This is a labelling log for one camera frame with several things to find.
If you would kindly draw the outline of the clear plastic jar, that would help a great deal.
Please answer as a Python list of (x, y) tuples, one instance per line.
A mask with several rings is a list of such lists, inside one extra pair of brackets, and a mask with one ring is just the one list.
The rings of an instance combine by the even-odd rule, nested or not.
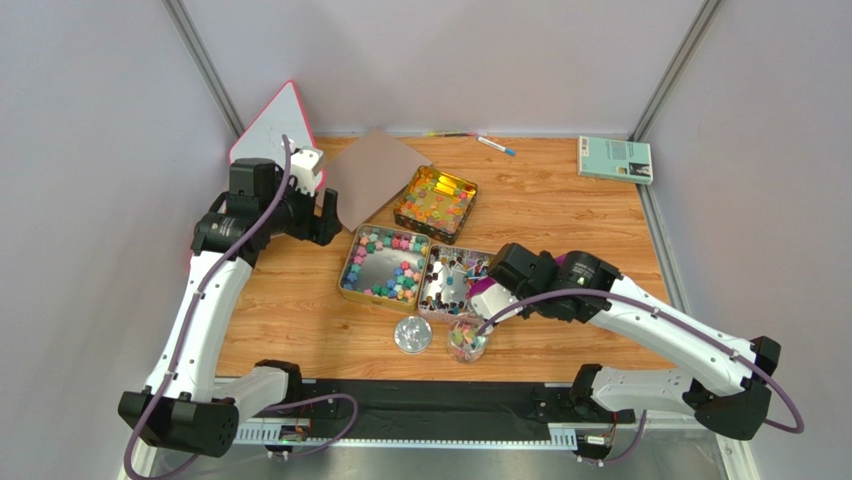
[(458, 318), (452, 321), (446, 336), (446, 351), (460, 363), (478, 361), (485, 353), (488, 337), (479, 334), (483, 321), (479, 318)]

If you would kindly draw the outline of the purple plastic scoop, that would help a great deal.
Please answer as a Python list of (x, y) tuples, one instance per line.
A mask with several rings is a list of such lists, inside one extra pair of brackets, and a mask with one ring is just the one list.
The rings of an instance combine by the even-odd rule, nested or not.
[[(561, 266), (565, 260), (566, 255), (560, 255), (554, 258), (554, 261), (558, 266)], [(488, 276), (483, 277), (482, 279), (477, 280), (473, 283), (473, 285), (468, 289), (467, 298), (472, 300), (474, 296), (486, 291), (491, 286), (495, 285), (496, 281)]]

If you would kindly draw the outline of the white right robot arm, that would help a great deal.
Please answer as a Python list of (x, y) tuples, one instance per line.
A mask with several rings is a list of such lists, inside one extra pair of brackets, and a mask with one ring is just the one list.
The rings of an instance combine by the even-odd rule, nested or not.
[(504, 245), (469, 290), (483, 334), (515, 316), (578, 321), (637, 342), (672, 363), (663, 370), (578, 371), (575, 403), (609, 412), (647, 410), (692, 416), (708, 430), (752, 439), (768, 424), (775, 340), (744, 339), (707, 326), (655, 298), (612, 264), (583, 251), (555, 257)]

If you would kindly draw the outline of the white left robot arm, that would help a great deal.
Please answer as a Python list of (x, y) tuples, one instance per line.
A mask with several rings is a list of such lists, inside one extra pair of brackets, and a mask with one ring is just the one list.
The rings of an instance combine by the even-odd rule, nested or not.
[(338, 193), (317, 192), (274, 160), (234, 161), (229, 186), (196, 223), (190, 274), (170, 337), (139, 392), (125, 392), (119, 416), (145, 444), (223, 456), (247, 420), (303, 398), (298, 365), (261, 360), (228, 385), (216, 365), (243, 288), (276, 235), (328, 245), (342, 230)]

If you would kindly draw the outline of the gold tin of star candies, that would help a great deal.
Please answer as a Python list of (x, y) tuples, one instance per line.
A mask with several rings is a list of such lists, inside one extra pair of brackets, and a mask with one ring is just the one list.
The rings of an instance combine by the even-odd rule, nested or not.
[(352, 302), (412, 313), (418, 308), (431, 239), (372, 224), (359, 226), (338, 280)]

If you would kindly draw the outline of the gold tin of gummy candies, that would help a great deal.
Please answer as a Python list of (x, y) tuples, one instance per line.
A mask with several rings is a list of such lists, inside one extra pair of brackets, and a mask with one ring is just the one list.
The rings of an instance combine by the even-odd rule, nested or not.
[(393, 208), (395, 223), (454, 245), (477, 201), (479, 186), (433, 166), (420, 166)]

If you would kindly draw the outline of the pink tin of lollipops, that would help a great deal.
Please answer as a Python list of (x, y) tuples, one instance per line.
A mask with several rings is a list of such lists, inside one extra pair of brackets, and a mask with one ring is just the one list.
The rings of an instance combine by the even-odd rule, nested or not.
[(430, 322), (477, 320), (469, 305), (469, 291), (486, 276), (493, 256), (479, 250), (432, 245), (419, 290), (418, 314)]

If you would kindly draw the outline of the brown cardboard sheet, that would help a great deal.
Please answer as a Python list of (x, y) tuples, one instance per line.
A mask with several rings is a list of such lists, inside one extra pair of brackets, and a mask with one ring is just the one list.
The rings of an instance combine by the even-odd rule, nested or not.
[(355, 139), (321, 138), (323, 188), (337, 192), (337, 214), (353, 231), (396, 199), (413, 175), (432, 161), (402, 140), (379, 129)]

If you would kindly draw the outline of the white board with red rim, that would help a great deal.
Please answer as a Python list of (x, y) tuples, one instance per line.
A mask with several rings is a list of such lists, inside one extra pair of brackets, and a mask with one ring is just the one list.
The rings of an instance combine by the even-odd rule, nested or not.
[(298, 149), (318, 149), (295, 82), (286, 82), (231, 147), (231, 163), (243, 158), (273, 160), (285, 166), (283, 135), (291, 155)]

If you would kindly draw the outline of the white blue marker pen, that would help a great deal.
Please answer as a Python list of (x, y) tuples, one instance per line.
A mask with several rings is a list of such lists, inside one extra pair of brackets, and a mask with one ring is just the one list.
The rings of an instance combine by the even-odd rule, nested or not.
[(515, 156), (515, 155), (516, 155), (516, 152), (515, 152), (513, 149), (508, 148), (508, 147), (506, 147), (506, 146), (504, 146), (504, 145), (502, 145), (502, 144), (499, 144), (499, 143), (497, 143), (497, 142), (495, 142), (495, 141), (493, 141), (493, 140), (490, 140), (490, 139), (488, 139), (488, 138), (485, 138), (485, 137), (483, 137), (483, 136), (477, 136), (477, 137), (476, 137), (476, 140), (477, 140), (479, 143), (481, 143), (481, 144), (483, 144), (483, 145), (486, 145), (486, 146), (488, 146), (488, 147), (490, 147), (490, 148), (492, 148), (492, 149), (495, 149), (495, 150), (497, 150), (497, 151), (500, 151), (501, 153), (504, 153), (504, 154), (506, 154), (506, 155), (508, 155), (508, 156)]

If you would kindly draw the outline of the silver jar lid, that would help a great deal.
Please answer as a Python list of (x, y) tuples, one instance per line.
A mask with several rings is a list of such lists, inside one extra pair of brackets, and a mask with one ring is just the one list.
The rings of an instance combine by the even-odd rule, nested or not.
[(433, 339), (430, 323), (421, 316), (402, 318), (394, 327), (395, 345), (406, 354), (419, 354), (425, 351)]

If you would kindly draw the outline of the yellow pink pen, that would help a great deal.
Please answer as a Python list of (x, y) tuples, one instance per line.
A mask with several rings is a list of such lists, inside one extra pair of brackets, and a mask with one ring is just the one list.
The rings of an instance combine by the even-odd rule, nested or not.
[(482, 132), (472, 132), (472, 131), (429, 131), (424, 133), (422, 136), (425, 138), (460, 138), (460, 137), (479, 137), (483, 136), (485, 133)]

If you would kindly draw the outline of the teal book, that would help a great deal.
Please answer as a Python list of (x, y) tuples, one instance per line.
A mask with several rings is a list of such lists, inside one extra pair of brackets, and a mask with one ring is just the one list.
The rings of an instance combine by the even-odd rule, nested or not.
[(582, 177), (650, 185), (654, 178), (651, 145), (580, 136), (577, 173)]

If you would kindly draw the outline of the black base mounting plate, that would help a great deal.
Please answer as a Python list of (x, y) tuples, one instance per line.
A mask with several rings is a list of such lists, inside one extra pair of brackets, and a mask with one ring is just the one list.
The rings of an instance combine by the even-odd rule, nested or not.
[(531, 382), (332, 380), (305, 382), (303, 398), (345, 393), (281, 412), (314, 438), (330, 438), (348, 423), (351, 440), (538, 441), (551, 423), (632, 425), (636, 413), (606, 413), (575, 404), (569, 387)]

